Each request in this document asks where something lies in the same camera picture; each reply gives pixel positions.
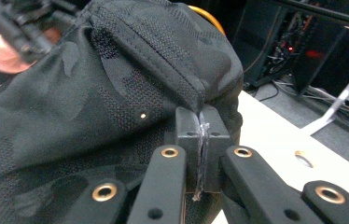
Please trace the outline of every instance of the table surface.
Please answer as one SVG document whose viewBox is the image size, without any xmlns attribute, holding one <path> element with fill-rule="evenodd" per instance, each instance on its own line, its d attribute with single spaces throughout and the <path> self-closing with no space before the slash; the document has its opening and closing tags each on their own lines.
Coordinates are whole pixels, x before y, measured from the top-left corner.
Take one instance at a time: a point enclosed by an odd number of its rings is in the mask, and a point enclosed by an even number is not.
<svg viewBox="0 0 349 224">
<path fill-rule="evenodd" d="M 285 182 L 297 190 L 310 181 L 326 180 L 349 192 L 349 162 L 280 117 L 250 95 L 239 95 L 244 117 L 241 145 L 252 147 Z M 313 168 L 296 158 L 301 152 Z M 226 223 L 222 213 L 215 224 Z"/>
</svg>

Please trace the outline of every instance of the black bag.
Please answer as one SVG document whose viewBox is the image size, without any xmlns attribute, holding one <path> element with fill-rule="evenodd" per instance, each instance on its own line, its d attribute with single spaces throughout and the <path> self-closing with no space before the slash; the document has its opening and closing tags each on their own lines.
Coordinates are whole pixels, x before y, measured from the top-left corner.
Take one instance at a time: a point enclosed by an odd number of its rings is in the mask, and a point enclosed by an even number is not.
<svg viewBox="0 0 349 224">
<path fill-rule="evenodd" d="M 242 85 L 229 41 L 186 5 L 92 1 L 49 55 L 0 87 L 0 223 L 59 223 L 89 180 L 132 183 L 178 106 L 214 106 L 238 139 Z M 187 222 L 211 222 L 218 195 L 191 197 Z"/>
</svg>

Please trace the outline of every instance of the black cable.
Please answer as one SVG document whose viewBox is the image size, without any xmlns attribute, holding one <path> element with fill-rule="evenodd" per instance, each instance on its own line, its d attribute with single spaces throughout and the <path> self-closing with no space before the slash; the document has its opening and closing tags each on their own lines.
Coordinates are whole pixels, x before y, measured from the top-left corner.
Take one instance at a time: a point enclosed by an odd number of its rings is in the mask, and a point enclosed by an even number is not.
<svg viewBox="0 0 349 224">
<path fill-rule="evenodd" d="M 259 100 L 260 102 L 263 102 L 263 101 L 266 101 L 266 100 L 269 100 L 269 99 L 272 99 L 273 97 L 277 96 L 279 94 L 279 89 L 276 87 L 276 85 L 274 85 L 273 83 L 271 83 L 274 88 L 276 89 L 276 93 L 272 96 L 269 96 L 269 97 L 266 97 L 266 98 L 263 98 L 261 100 Z"/>
</svg>

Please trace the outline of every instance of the metal ring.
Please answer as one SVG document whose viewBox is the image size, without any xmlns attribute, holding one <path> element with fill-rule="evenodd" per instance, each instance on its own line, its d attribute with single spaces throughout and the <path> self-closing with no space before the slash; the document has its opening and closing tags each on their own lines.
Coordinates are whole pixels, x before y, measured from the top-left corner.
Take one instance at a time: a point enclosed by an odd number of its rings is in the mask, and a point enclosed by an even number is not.
<svg viewBox="0 0 349 224">
<path fill-rule="evenodd" d="M 117 194 L 117 187 L 114 184 L 105 183 L 103 185 L 99 185 L 95 188 L 92 193 L 92 198 L 96 202 L 105 202 L 112 199 Z"/>
<path fill-rule="evenodd" d="M 173 158 L 178 155 L 178 151 L 175 148 L 167 147 L 163 151 L 161 151 L 161 155 L 166 158 Z"/>
<path fill-rule="evenodd" d="M 249 149 L 243 148 L 243 147 L 235 148 L 234 152 L 235 152 L 235 155 L 237 155 L 238 157 L 243 157 L 243 158 L 249 158 L 253 155 L 253 152 L 251 152 Z"/>
<path fill-rule="evenodd" d="M 341 204 L 346 201 L 345 197 L 335 189 L 320 186 L 315 188 L 314 191 L 321 199 L 329 203 Z"/>
</svg>

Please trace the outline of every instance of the black fabric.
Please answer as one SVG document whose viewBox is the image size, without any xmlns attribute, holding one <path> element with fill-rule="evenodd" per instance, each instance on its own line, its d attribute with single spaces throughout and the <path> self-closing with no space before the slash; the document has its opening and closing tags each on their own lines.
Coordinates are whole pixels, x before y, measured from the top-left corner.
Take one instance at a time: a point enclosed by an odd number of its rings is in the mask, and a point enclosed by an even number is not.
<svg viewBox="0 0 349 224">
<path fill-rule="evenodd" d="M 0 223 L 60 220 L 94 174 L 140 177 L 178 106 L 215 106 L 238 139 L 242 83 L 230 43 L 187 6 L 92 1 L 49 55 L 0 87 Z M 55 192 L 68 185 L 81 187 L 64 203 Z M 216 195 L 187 201 L 188 223 L 220 208 Z"/>
</svg>

